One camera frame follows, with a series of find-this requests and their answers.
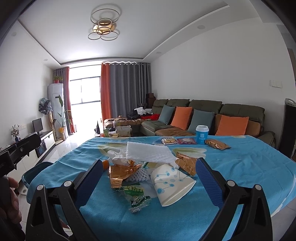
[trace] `potted plant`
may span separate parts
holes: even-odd
[[[61,126],[59,128],[59,132],[62,134],[62,139],[65,140],[64,132],[65,132],[65,127],[66,127],[66,120],[69,121],[70,124],[72,124],[72,122],[69,118],[66,119],[66,115],[68,114],[69,117],[71,117],[71,111],[70,110],[63,111],[64,103],[63,103],[63,100],[60,95],[59,95],[59,103],[61,105],[61,113],[58,113],[58,114],[61,117],[61,122],[59,122],[57,119],[54,119],[52,123],[53,123],[53,125],[55,124],[56,121],[59,123],[59,125]]]
[[[59,84],[63,80],[61,76],[54,76],[54,84]]]
[[[11,135],[13,137],[15,137],[15,142],[18,142],[20,139],[18,138],[18,136],[20,135],[20,131],[19,131],[19,125],[16,126],[12,126],[11,128]]]

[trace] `human hand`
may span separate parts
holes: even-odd
[[[0,217],[3,219],[8,218],[12,221],[12,223],[17,224],[22,221],[22,214],[20,212],[17,195],[12,190],[12,188],[18,188],[18,182],[12,177],[8,177],[8,181],[9,181],[9,187],[10,187],[9,193],[10,193],[11,205],[6,207],[6,211],[0,208]]]

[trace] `blue coffee cup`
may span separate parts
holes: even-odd
[[[196,127],[196,142],[197,144],[204,145],[207,135],[209,133],[209,128],[207,126],[199,125]]]

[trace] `monitor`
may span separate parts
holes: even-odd
[[[33,123],[34,131],[36,131],[38,135],[41,135],[40,131],[43,130],[41,118],[37,120],[33,120],[32,123]]]

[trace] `white paper cup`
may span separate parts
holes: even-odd
[[[191,177],[167,164],[156,168],[151,173],[151,180],[163,207],[180,200],[196,183]]]

